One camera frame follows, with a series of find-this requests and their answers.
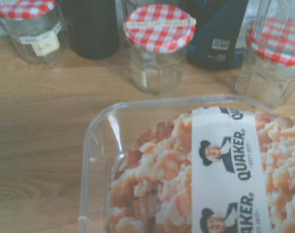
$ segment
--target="cooked food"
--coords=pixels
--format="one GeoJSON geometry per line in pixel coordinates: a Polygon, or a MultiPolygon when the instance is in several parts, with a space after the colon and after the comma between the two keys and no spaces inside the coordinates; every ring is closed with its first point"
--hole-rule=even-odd
{"type": "MultiPolygon", "coordinates": [[[[256,113],[273,232],[295,233],[295,119],[256,113]]],[[[110,233],[191,232],[191,114],[152,127],[109,192],[110,233]]]]}

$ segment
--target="wooden countertop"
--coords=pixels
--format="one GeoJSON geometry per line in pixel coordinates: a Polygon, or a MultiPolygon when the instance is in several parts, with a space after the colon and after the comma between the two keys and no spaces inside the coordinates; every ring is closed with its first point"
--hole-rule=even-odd
{"type": "MultiPolygon", "coordinates": [[[[22,61],[11,39],[0,37],[0,233],[78,231],[83,141],[101,110],[120,101],[234,94],[238,73],[188,62],[174,92],[153,96],[133,85],[123,36],[107,59],[68,49],[47,65],[22,61]]],[[[295,92],[273,111],[295,116],[295,92]]]]}

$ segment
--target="checkered jar lid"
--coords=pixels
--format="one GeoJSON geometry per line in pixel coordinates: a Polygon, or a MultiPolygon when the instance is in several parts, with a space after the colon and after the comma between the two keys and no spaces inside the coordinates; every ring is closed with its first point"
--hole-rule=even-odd
{"type": "Polygon", "coordinates": [[[0,17],[16,21],[34,19],[55,6],[55,0],[0,0],[0,17]]]}
{"type": "Polygon", "coordinates": [[[263,60],[287,67],[295,66],[295,21],[283,23],[275,18],[266,20],[256,39],[254,28],[247,32],[249,49],[263,60]]]}
{"type": "Polygon", "coordinates": [[[146,5],[132,12],[123,24],[127,40],[137,48],[170,53],[190,43],[196,20],[171,5],[146,5]]]}

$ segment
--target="white label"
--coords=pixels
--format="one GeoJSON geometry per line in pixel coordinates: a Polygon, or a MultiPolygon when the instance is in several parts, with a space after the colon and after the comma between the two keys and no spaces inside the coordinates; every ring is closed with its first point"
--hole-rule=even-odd
{"type": "Polygon", "coordinates": [[[136,81],[140,82],[143,87],[147,87],[146,72],[144,70],[140,70],[132,61],[131,68],[136,81]]]}
{"type": "Polygon", "coordinates": [[[213,39],[212,49],[214,50],[228,50],[230,40],[213,39]]]}
{"type": "Polygon", "coordinates": [[[254,115],[192,112],[192,233],[268,233],[270,219],[254,115]]]}
{"type": "Polygon", "coordinates": [[[38,36],[23,36],[16,37],[16,39],[19,40],[21,44],[32,45],[38,57],[45,56],[59,49],[60,43],[57,34],[61,31],[61,29],[62,24],[59,21],[51,31],[38,36]]]}
{"type": "Polygon", "coordinates": [[[39,42],[43,42],[45,40],[55,37],[61,31],[61,29],[62,29],[62,24],[59,21],[51,31],[48,31],[46,33],[43,33],[37,36],[16,37],[16,39],[18,39],[20,43],[24,45],[39,43],[39,42]]]}
{"type": "Polygon", "coordinates": [[[32,43],[32,47],[36,55],[41,57],[56,51],[60,47],[60,43],[58,37],[54,35],[44,41],[32,43]]]}
{"type": "Polygon", "coordinates": [[[196,25],[195,18],[180,20],[163,20],[163,21],[147,21],[147,22],[125,22],[124,27],[128,29],[148,29],[155,27],[188,27],[196,25]]]}
{"type": "Polygon", "coordinates": [[[0,6],[2,5],[13,5],[17,0],[0,0],[0,6]]]}

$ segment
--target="dark bottle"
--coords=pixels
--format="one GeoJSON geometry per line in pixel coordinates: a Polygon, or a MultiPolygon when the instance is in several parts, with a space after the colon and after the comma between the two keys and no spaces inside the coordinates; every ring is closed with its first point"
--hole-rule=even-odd
{"type": "Polygon", "coordinates": [[[73,50],[102,59],[119,47],[115,0],[60,0],[73,50]]]}
{"type": "Polygon", "coordinates": [[[188,57],[204,68],[239,67],[245,49],[240,40],[245,38],[238,36],[248,0],[186,1],[187,11],[197,20],[188,57]]]}

